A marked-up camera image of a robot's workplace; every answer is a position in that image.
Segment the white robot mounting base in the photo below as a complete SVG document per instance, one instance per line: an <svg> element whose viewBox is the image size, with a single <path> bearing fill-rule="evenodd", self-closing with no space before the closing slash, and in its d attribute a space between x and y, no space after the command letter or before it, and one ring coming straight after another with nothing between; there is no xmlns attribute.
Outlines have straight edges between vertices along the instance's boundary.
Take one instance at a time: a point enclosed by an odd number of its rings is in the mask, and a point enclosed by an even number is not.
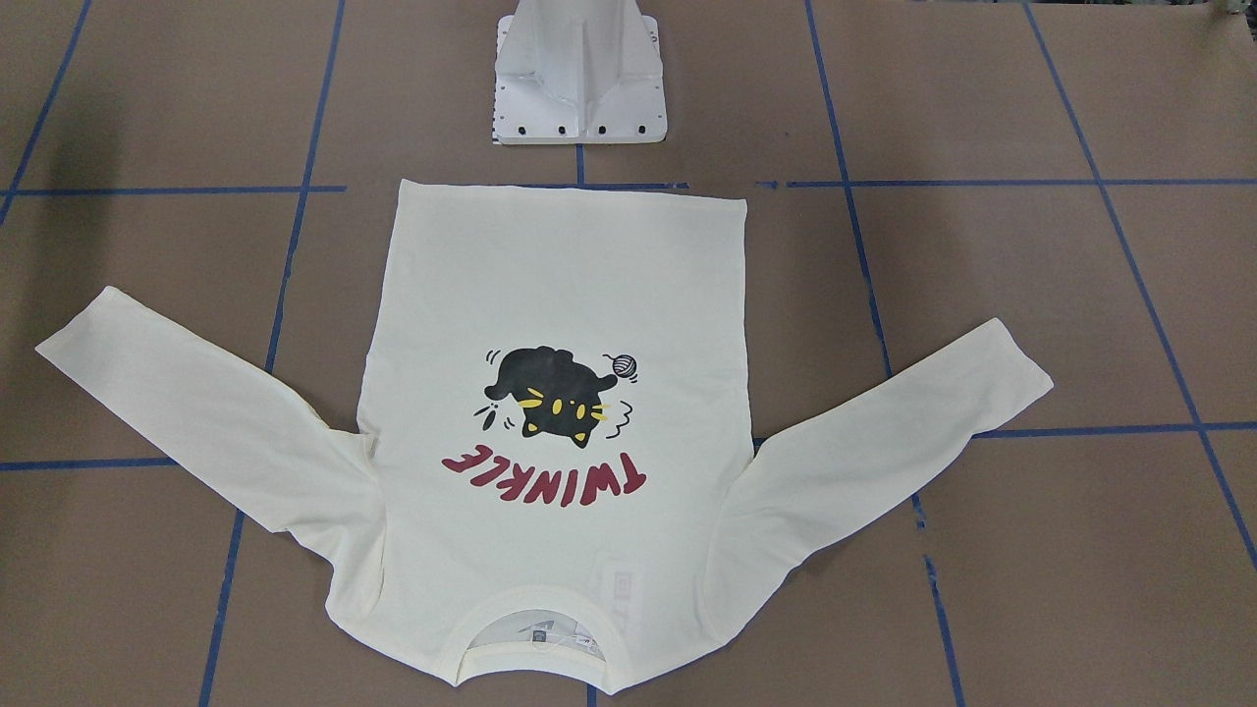
<svg viewBox="0 0 1257 707"><path fill-rule="evenodd" d="M657 21L637 3L520 1L498 20L495 72L495 143L666 137Z"/></svg>

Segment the cream long-sleeve cat shirt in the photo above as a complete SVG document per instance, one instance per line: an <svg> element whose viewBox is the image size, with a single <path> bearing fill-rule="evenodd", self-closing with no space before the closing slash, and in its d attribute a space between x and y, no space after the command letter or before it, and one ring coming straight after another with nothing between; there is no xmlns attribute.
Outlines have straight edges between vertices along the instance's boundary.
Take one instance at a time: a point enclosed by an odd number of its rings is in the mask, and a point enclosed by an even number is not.
<svg viewBox="0 0 1257 707"><path fill-rule="evenodd" d="M1055 385L989 320L754 448L745 211L401 182L354 433L114 287L36 353L328 561L349 637L453 686L612 694L727 645Z"/></svg>

